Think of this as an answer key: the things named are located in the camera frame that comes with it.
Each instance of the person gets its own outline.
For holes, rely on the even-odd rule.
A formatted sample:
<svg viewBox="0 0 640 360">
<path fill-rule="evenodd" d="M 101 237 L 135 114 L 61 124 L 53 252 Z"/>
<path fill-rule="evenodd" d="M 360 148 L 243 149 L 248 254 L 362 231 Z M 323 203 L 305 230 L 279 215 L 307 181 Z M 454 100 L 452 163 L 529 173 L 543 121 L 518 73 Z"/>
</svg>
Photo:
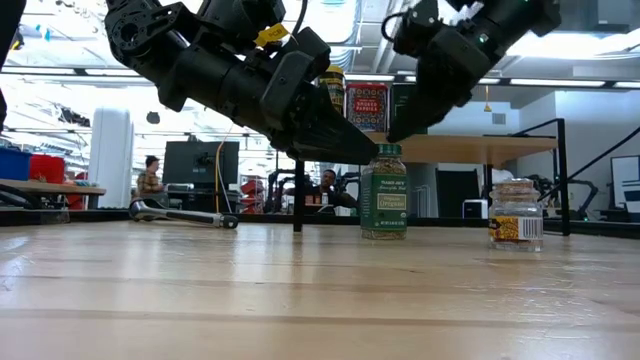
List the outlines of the person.
<svg viewBox="0 0 640 360">
<path fill-rule="evenodd" d="M 160 167 L 160 159 L 155 156 L 147 156 L 145 165 L 147 166 L 147 169 L 138 175 L 137 196 L 145 197 L 163 193 L 164 186 L 160 183 L 158 176 L 156 175 L 156 172 Z"/>
<path fill-rule="evenodd" d="M 329 204 L 333 206 L 342 206 L 346 208 L 358 208 L 358 201 L 346 192 L 337 194 L 331 190 L 331 186 L 336 182 L 336 172 L 331 169 L 326 169 L 322 172 L 322 178 L 320 185 L 307 189 L 305 195 L 322 196 L 327 194 Z M 287 189 L 284 191 L 285 195 L 295 195 L 296 189 Z"/>
</svg>

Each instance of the yellow tag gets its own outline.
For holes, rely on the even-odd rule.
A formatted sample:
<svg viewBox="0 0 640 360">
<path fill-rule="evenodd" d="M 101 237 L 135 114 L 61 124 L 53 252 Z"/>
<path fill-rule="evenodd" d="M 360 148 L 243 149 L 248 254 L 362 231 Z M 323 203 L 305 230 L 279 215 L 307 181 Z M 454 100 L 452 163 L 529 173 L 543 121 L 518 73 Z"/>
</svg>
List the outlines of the yellow tag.
<svg viewBox="0 0 640 360">
<path fill-rule="evenodd" d="M 278 23 L 266 30 L 260 31 L 258 33 L 258 38 L 255 39 L 254 42 L 258 46 L 265 46 L 267 43 L 278 41 L 287 35 L 289 35 L 287 29 L 285 29 L 282 24 Z"/>
</svg>

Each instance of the spice jar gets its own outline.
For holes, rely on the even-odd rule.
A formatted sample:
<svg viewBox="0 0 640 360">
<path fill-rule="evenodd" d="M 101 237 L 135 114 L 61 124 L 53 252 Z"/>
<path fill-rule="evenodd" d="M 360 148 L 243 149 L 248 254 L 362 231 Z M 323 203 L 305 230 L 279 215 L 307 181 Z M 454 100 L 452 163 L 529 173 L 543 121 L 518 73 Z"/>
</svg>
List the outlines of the spice jar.
<svg viewBox="0 0 640 360">
<path fill-rule="evenodd" d="M 331 65 L 324 74 L 318 76 L 318 83 L 327 85 L 331 103 L 340 115 L 344 115 L 344 71 Z"/>
<path fill-rule="evenodd" d="M 402 240 L 407 235 L 407 168 L 401 161 L 402 147 L 378 144 L 378 151 L 360 180 L 362 237 Z"/>
<path fill-rule="evenodd" d="M 512 251 L 542 250 L 540 193 L 529 179 L 512 179 L 495 185 L 489 208 L 490 245 Z"/>
</svg>

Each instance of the white column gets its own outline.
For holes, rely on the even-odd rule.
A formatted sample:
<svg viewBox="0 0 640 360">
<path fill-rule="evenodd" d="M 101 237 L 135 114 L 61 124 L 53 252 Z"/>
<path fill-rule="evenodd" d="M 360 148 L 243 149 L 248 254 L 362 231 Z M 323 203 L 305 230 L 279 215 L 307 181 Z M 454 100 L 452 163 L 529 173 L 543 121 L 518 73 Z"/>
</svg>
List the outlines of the white column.
<svg viewBox="0 0 640 360">
<path fill-rule="evenodd" d="M 107 190 L 100 207 L 126 208 L 131 199 L 133 121 L 129 110 L 97 108 L 91 130 L 89 181 Z"/>
</svg>

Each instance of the shelf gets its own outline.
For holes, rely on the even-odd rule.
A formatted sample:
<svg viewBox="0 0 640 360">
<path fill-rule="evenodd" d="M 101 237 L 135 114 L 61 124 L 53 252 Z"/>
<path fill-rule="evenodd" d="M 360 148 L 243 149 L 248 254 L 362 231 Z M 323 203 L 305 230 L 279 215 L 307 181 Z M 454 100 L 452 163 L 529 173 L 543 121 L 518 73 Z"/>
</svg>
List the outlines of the shelf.
<svg viewBox="0 0 640 360">
<path fill-rule="evenodd" d="M 39 181 L 0 179 L 0 184 L 11 186 L 24 192 L 39 194 L 104 195 L 107 193 L 107 190 L 97 187 L 50 184 Z"/>
<path fill-rule="evenodd" d="M 367 133 L 376 143 L 387 143 L 384 133 Z M 462 163 L 500 165 L 523 156 L 549 151 L 556 139 L 506 136 L 413 135 L 399 143 L 406 163 Z"/>
</svg>

